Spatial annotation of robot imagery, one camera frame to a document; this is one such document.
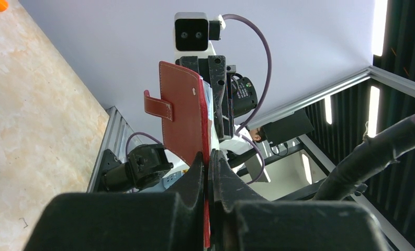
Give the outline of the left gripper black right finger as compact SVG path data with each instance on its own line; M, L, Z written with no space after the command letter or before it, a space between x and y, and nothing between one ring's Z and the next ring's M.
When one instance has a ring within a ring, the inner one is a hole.
M375 217L350 201L268 201L213 150L208 167L215 250L388 250Z

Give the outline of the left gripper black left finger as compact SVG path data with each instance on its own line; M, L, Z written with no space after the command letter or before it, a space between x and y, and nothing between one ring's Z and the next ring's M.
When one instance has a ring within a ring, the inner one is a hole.
M164 192L58 195L25 250L203 250L203 170L197 153Z

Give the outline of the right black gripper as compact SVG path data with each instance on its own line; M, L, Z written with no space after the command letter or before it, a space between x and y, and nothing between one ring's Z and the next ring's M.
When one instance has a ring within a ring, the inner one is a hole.
M234 121L229 89L231 74L227 71L226 57L223 55L209 55L207 58L182 56L176 59L175 63L198 73L210 84L217 137L220 141L231 139L234 134Z

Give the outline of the red leather card holder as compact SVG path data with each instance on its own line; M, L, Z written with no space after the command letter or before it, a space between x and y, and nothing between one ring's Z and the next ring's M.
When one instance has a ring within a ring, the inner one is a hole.
M179 195L184 213L181 250L207 250L211 247L209 202L205 195L205 168L210 159L208 106L201 76L180 65L159 62L160 98L144 91L144 110L162 119L164 147L189 165L188 171L169 189Z

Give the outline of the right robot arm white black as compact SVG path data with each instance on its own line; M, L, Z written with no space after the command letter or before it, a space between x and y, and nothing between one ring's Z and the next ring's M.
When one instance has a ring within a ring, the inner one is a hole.
M125 161L103 161L97 191L126 192L176 180L198 152L232 139L234 120L258 105L252 82L222 55L183 56L160 62L160 97L143 93L146 113L159 117L162 142L125 150Z

